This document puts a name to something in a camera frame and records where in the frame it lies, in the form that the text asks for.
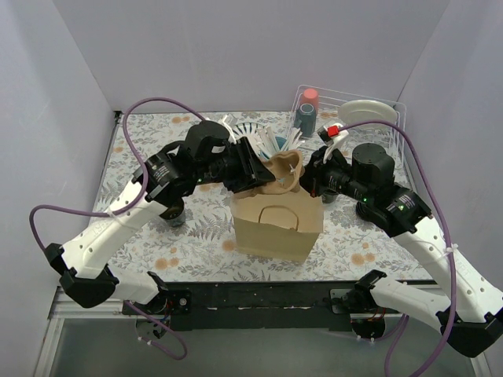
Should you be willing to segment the brown cardboard cup carrier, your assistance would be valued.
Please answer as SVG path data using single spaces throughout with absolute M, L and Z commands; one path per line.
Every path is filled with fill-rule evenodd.
M 284 195 L 300 190 L 299 179 L 304 173 L 303 155 L 299 150 L 288 150 L 275 154 L 267 161 L 262 159 L 267 170 L 274 175 L 274 181 L 254 188 L 251 196 Z

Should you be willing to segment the dark paper coffee cup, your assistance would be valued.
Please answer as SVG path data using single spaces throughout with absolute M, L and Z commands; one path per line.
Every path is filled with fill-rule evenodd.
M 337 199 L 337 197 L 338 197 L 338 194 L 333 193 L 333 192 L 326 192 L 321 196 L 323 204 L 334 203 L 335 200 Z

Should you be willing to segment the brown paper bag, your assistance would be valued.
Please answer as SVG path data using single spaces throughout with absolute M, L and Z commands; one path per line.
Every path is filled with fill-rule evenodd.
M 242 254 L 305 262 L 323 232 L 322 200 L 303 189 L 282 195 L 234 194 L 230 210 Z

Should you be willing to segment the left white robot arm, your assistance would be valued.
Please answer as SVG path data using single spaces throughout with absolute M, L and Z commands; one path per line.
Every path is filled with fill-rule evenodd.
M 229 131 L 204 120 L 191 126 L 183 141 L 165 145 L 138 168 L 105 218 L 64 244 L 44 251 L 60 275 L 67 296 L 83 308 L 110 298 L 135 301 L 151 314 L 167 304 L 162 280 L 155 273 L 137 274 L 109 266 L 110 258 L 154 218 L 176 227 L 185 220 L 184 198 L 198 185 L 222 183 L 239 193 L 274 181 L 245 137 L 229 142 Z

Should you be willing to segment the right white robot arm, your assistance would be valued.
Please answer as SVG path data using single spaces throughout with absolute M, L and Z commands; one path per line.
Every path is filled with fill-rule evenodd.
M 328 147 L 313 152 L 300 184 L 312 196 L 329 192 L 356 200 L 356 212 L 404 247 L 442 289 L 429 294 L 372 270 L 334 303 L 350 312 L 378 307 L 409 315 L 446 330 L 454 315 L 448 344 L 466 357 L 477 357 L 502 336 L 502 292 L 485 279 L 445 236 L 428 205 L 411 189 L 395 182 L 395 161 L 373 143 L 357 146 L 346 161 Z

